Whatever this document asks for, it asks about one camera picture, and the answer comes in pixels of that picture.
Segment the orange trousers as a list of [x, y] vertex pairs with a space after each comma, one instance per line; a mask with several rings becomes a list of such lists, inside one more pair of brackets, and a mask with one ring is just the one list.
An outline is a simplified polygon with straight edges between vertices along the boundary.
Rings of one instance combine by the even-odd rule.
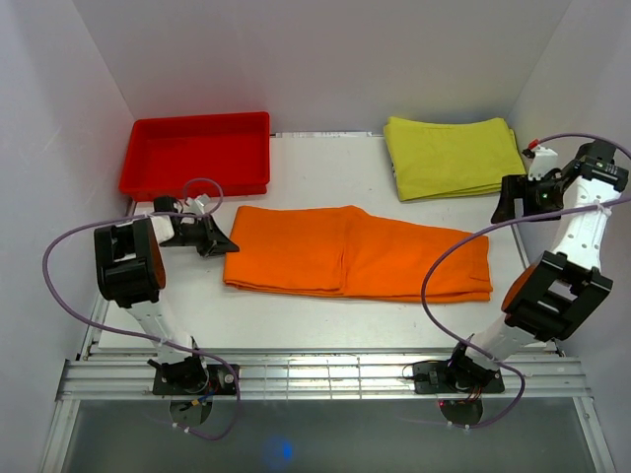
[[466, 232], [372, 216], [355, 206], [239, 208], [226, 257], [229, 287], [272, 294], [397, 303], [487, 302], [493, 287], [485, 236], [434, 268]]

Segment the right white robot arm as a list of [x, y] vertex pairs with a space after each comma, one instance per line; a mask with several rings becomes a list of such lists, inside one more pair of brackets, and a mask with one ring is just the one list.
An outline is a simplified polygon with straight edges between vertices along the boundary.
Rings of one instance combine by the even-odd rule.
[[494, 224], [514, 219], [517, 201], [526, 217], [556, 219], [571, 185], [577, 187], [576, 212], [558, 244], [511, 286], [501, 316], [456, 345], [445, 367], [451, 388], [484, 388], [499, 378], [500, 363], [520, 348], [569, 338], [610, 294], [613, 283], [602, 275], [599, 257], [609, 218], [605, 205], [621, 196], [629, 177], [627, 169], [615, 164], [615, 151], [613, 144], [594, 139], [560, 169], [556, 153], [533, 142], [525, 150], [533, 169], [503, 177]]

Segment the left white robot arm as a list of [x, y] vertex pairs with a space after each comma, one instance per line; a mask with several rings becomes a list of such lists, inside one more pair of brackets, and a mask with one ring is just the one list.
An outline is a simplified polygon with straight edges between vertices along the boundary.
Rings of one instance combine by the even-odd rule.
[[176, 320], [163, 290], [167, 275], [162, 247], [193, 247], [207, 258], [237, 252], [206, 211], [201, 194], [182, 203], [171, 196], [153, 201], [157, 217], [94, 230], [97, 282], [105, 300], [130, 314], [152, 337], [156, 356], [148, 360], [155, 395], [234, 395], [237, 366], [211, 365], [196, 353], [192, 335]]

